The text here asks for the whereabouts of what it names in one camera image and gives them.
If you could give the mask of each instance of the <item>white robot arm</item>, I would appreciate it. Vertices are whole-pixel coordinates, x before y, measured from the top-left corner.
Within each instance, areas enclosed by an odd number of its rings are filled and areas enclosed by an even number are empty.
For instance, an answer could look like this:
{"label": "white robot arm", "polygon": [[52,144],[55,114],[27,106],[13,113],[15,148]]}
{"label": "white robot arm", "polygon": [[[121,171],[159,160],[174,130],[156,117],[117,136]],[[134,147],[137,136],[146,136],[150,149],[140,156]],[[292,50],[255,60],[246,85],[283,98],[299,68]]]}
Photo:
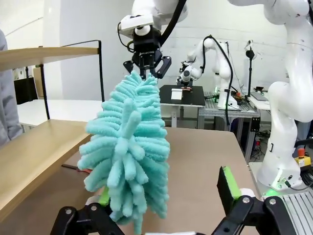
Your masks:
{"label": "white robot arm", "polygon": [[[160,48],[165,43],[177,22],[187,17],[186,0],[135,0],[132,14],[124,17],[118,24],[118,35],[124,34],[132,39],[127,45],[133,53],[132,59],[124,62],[128,72],[136,64],[142,79],[146,78],[146,70],[157,78],[163,78],[172,61],[170,56],[163,56]],[[168,24],[163,34],[162,25]]]}
{"label": "white robot arm", "polygon": [[300,168],[292,158],[297,136],[294,120],[313,119],[313,27],[307,18],[310,6],[306,0],[228,1],[238,6],[263,4],[265,17],[286,27],[290,82],[275,82],[268,90],[272,128],[257,179],[277,191],[287,189],[287,184],[299,186]]}
{"label": "white robot arm", "polygon": [[[179,0],[135,0],[132,14],[121,20],[119,29],[129,38],[133,37],[133,30],[142,34],[149,29],[149,25],[161,31],[162,25],[167,25],[178,5]],[[178,22],[188,15],[187,5],[183,7]]]}
{"label": "white robot arm", "polygon": [[225,57],[225,55],[227,56],[227,46],[225,43],[217,44],[211,36],[201,40],[197,47],[187,55],[187,60],[182,62],[183,69],[181,71],[183,71],[179,76],[179,80],[186,86],[192,79],[199,79],[205,69],[205,53],[209,50],[216,51],[216,63],[213,72],[221,83],[218,108],[225,109],[227,106],[228,109],[239,109],[237,101],[233,97],[229,96],[227,101],[227,92],[225,91],[229,89],[229,83],[231,82],[231,70],[227,61],[228,58]]}

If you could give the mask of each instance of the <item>gray sleeve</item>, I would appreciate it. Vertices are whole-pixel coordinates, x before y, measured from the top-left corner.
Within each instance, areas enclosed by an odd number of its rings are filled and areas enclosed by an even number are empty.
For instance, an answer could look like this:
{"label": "gray sleeve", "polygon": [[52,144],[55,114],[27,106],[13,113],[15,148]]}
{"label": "gray sleeve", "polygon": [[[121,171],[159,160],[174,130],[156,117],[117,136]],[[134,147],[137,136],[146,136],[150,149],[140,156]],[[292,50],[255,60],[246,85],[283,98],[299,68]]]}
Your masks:
{"label": "gray sleeve", "polygon": [[[1,30],[0,50],[7,50],[6,39]],[[15,97],[13,73],[11,70],[0,72],[0,78],[1,98],[4,108],[5,121],[8,128],[8,137],[12,140],[22,133]]]}

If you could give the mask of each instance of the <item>fluffy microfiber duster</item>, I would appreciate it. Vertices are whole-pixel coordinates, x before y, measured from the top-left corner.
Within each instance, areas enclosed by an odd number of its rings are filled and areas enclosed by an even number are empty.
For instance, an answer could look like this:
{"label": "fluffy microfiber duster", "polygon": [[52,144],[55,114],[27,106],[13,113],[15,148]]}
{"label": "fluffy microfiber duster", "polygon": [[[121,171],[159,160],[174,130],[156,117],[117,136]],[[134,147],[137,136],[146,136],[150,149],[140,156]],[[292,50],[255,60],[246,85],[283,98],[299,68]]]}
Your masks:
{"label": "fluffy microfiber duster", "polygon": [[146,81],[133,71],[102,104],[103,111],[86,126],[90,142],[80,147],[79,169],[92,169],[84,180],[94,192],[108,187],[118,224],[134,222],[141,234],[147,207],[160,218],[167,214],[170,145],[161,119],[157,79]]}

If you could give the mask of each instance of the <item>wooden shelf board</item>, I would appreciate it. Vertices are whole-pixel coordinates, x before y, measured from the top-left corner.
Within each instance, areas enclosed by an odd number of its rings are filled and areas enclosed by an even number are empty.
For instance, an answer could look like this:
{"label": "wooden shelf board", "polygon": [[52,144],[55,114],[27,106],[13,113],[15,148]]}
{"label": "wooden shelf board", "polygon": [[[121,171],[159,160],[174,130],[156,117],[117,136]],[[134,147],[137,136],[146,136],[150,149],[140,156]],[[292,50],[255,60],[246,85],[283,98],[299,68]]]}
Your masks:
{"label": "wooden shelf board", "polygon": [[97,55],[94,47],[38,47],[0,51],[0,71]]}
{"label": "wooden shelf board", "polygon": [[49,120],[0,149],[0,222],[90,140],[85,125]]}

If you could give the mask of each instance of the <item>green gripper pad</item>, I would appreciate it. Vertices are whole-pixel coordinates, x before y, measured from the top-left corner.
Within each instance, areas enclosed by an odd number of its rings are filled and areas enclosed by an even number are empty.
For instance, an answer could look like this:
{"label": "green gripper pad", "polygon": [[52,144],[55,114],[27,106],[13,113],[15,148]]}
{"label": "green gripper pad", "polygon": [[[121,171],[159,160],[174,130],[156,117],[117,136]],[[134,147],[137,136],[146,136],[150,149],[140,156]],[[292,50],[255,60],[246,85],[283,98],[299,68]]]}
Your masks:
{"label": "green gripper pad", "polygon": [[227,215],[231,211],[235,201],[241,197],[240,189],[229,167],[222,166],[220,168],[217,188],[225,214]]}

